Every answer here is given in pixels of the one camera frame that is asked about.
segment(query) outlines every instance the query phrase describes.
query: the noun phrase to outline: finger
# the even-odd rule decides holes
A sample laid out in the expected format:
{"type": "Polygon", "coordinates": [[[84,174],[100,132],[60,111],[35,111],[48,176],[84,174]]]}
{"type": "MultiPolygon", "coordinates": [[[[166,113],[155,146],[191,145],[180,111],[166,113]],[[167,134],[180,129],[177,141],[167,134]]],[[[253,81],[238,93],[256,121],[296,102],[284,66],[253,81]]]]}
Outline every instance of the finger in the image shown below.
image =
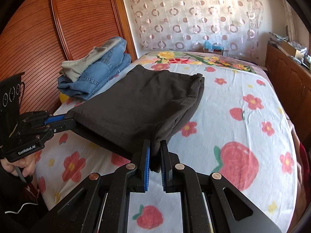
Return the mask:
{"type": "Polygon", "coordinates": [[[8,173],[13,173],[13,172],[15,171],[14,166],[11,166],[11,165],[5,165],[5,164],[3,164],[2,167],[3,167],[3,169],[4,169],[5,171],[7,171],[8,173]]]}
{"type": "Polygon", "coordinates": [[[25,166],[25,167],[30,166],[30,164],[32,163],[32,161],[35,161],[35,155],[34,155],[34,154],[31,154],[31,155],[25,157],[24,159],[25,159],[24,166],[25,166]]]}
{"type": "Polygon", "coordinates": [[[13,172],[11,172],[11,174],[13,174],[14,176],[18,177],[18,173],[16,172],[16,170],[14,169],[13,172]]]}
{"type": "Polygon", "coordinates": [[[29,166],[23,169],[23,176],[27,177],[28,175],[32,175],[35,172],[35,160],[33,160],[29,166]]]}
{"type": "Polygon", "coordinates": [[[15,162],[9,163],[9,164],[12,165],[12,166],[25,167],[25,159],[22,158],[22,159],[20,159],[18,161],[15,161],[15,162]]]}

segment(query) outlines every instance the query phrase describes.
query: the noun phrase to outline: bedsheet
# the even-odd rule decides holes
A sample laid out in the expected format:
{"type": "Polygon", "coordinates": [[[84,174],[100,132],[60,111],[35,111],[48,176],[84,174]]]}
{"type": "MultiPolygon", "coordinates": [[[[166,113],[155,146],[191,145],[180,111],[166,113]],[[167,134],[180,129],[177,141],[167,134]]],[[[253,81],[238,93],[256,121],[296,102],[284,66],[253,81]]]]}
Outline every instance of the bedsheet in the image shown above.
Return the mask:
{"type": "MultiPolygon", "coordinates": [[[[287,119],[273,88],[254,73],[250,63],[209,54],[199,54],[205,59],[182,55],[149,53],[98,93],[136,64],[151,70],[203,74],[205,90],[200,105],[171,138],[169,150],[197,172],[222,173],[286,232],[296,202],[297,160],[287,119]]],[[[55,114],[82,103],[70,98],[55,114]]],[[[108,174],[128,163],[71,131],[55,134],[45,149],[36,153],[36,161],[38,185],[48,209],[91,172],[108,174]]],[[[161,174],[150,173],[148,192],[131,194],[128,232],[182,232],[180,196],[163,192],[161,174]]]]}

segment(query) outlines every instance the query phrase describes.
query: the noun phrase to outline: metal pivot screw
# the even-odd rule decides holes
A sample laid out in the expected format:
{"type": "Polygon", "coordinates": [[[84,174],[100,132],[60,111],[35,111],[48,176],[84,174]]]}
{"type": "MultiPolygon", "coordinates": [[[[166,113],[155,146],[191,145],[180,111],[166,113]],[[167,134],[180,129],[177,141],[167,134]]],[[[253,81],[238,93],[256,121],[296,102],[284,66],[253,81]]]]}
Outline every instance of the metal pivot screw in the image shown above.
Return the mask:
{"type": "Polygon", "coordinates": [[[89,179],[90,179],[90,180],[97,180],[98,177],[99,177],[98,173],[95,173],[95,172],[93,172],[93,173],[91,173],[91,174],[89,175],[89,179]]]}
{"type": "Polygon", "coordinates": [[[175,165],[175,168],[176,168],[177,170],[183,170],[183,169],[185,169],[185,166],[184,166],[183,164],[176,164],[176,165],[175,165]]]}
{"type": "Polygon", "coordinates": [[[212,174],[212,178],[215,180],[220,180],[221,179],[221,174],[219,172],[214,172],[212,174]]]}
{"type": "Polygon", "coordinates": [[[133,170],[135,167],[136,167],[136,166],[135,166],[135,164],[133,164],[133,163],[128,163],[128,164],[126,165],[126,168],[127,168],[128,170],[133,170]]]}

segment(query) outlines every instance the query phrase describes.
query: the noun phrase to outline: human hand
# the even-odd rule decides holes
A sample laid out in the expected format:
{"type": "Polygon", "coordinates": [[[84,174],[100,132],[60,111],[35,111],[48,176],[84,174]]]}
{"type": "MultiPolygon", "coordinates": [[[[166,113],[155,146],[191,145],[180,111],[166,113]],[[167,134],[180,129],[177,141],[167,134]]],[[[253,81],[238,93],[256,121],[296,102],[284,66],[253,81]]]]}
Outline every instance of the human hand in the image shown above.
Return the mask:
{"type": "Polygon", "coordinates": [[[22,158],[14,163],[10,163],[7,159],[1,159],[1,165],[5,171],[13,174],[14,176],[18,176],[14,166],[18,166],[23,169],[23,176],[27,177],[28,175],[32,175],[35,172],[35,154],[31,154],[25,158],[22,158]]]}

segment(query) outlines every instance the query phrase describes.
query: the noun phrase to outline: black gripper frame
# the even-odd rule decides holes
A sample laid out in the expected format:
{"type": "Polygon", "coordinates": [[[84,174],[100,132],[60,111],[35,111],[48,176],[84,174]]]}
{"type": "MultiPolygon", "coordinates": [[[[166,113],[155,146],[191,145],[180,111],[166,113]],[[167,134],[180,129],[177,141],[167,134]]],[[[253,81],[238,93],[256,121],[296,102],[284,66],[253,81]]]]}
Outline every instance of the black gripper frame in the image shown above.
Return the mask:
{"type": "Polygon", "coordinates": [[[180,192],[184,233],[282,232],[220,173],[205,175],[180,164],[165,140],[160,150],[163,190],[180,192]]]}
{"type": "Polygon", "coordinates": [[[55,133],[73,130],[76,121],[64,115],[53,116],[47,111],[26,112],[19,116],[15,132],[1,148],[10,163],[33,154],[45,146],[55,133]]]}
{"type": "Polygon", "coordinates": [[[148,188],[149,147],[144,140],[143,150],[114,173],[91,173],[30,233],[126,233],[130,193],[144,193],[148,188]]]}

